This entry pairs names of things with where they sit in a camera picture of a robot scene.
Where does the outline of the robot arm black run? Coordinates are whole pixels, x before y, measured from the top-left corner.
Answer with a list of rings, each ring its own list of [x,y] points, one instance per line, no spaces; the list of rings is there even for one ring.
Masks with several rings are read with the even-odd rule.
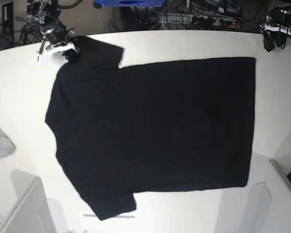
[[[270,1],[269,11],[260,24],[260,31],[267,52],[275,47],[284,49],[287,40],[291,39],[291,0]]]
[[[59,5],[57,0],[27,1],[28,20],[38,25],[42,42],[37,52],[37,59],[58,53],[68,61],[76,61],[80,56],[80,48],[75,45],[72,34],[75,29],[68,29],[59,19],[62,10],[75,8],[80,0],[71,5]]]

